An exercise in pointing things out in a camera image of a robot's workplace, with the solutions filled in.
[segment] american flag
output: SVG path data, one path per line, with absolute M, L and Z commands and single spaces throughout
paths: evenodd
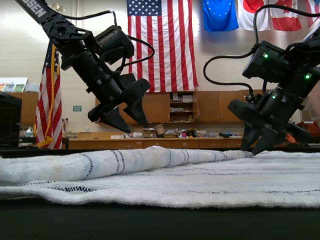
M 151 44 L 155 55 L 129 66 L 129 73 L 150 83 L 149 92 L 177 92 L 198 86 L 192 0 L 127 0 L 128 33 Z M 132 41 L 135 54 L 129 61 L 145 58 L 152 51 Z
M 35 112 L 36 143 L 40 148 L 62 148 L 62 101 L 59 52 L 49 42 Z

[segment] green exit sign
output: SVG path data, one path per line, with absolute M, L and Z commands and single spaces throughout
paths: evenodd
M 81 112 L 82 111 L 82 106 L 73 106 L 73 111 L 74 112 Z

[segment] drawer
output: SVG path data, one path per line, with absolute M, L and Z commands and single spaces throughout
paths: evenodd
M 115 143 L 116 149 L 143 149 L 142 141 L 118 141 Z
M 242 139 L 230 139 L 225 141 L 226 141 L 227 148 L 240 148 Z
M 143 148 L 149 148 L 152 146 L 159 146 L 159 147 L 163 147 L 166 149 L 170 149 L 171 148 L 171 142 L 170 141 L 144 141 L 143 142 Z
M 171 142 L 172 149 L 197 149 L 198 141 L 197 140 L 177 140 Z
M 199 140 L 200 149 L 221 149 L 226 147 L 227 140 Z
M 115 149 L 113 141 L 69 141 L 69 149 Z

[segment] cardboard box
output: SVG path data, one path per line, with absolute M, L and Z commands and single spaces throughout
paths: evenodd
M 155 128 L 156 132 L 158 133 L 158 135 L 162 135 L 166 132 L 163 124 L 158 124 L 158 125 L 154 126 L 154 128 Z
M 154 128 L 143 129 L 143 137 L 147 139 L 152 139 L 157 137 L 157 130 Z

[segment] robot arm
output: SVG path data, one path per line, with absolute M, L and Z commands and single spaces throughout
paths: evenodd
M 15 0 L 38 24 L 62 55 L 61 68 L 70 67 L 87 85 L 100 104 L 88 113 L 88 118 L 129 133 L 129 126 L 120 115 L 118 105 L 126 103 L 124 111 L 143 127 L 148 121 L 142 107 L 142 97 L 149 82 L 133 74 L 120 75 L 106 65 L 134 55 L 134 46 L 119 26 L 113 25 L 93 36 L 91 31 L 78 28 L 63 15 L 52 10 L 44 0 Z
M 320 80 L 320 25 L 302 42 L 283 50 L 262 41 L 245 67 L 246 78 L 259 77 L 278 83 L 263 96 L 247 97 L 247 103 L 233 100 L 228 108 L 245 122 L 241 148 L 248 150 L 257 141 L 253 154 L 287 142 L 288 135 L 300 143 L 313 138 L 305 129 L 288 122 L 294 112 L 302 110 L 302 102 Z

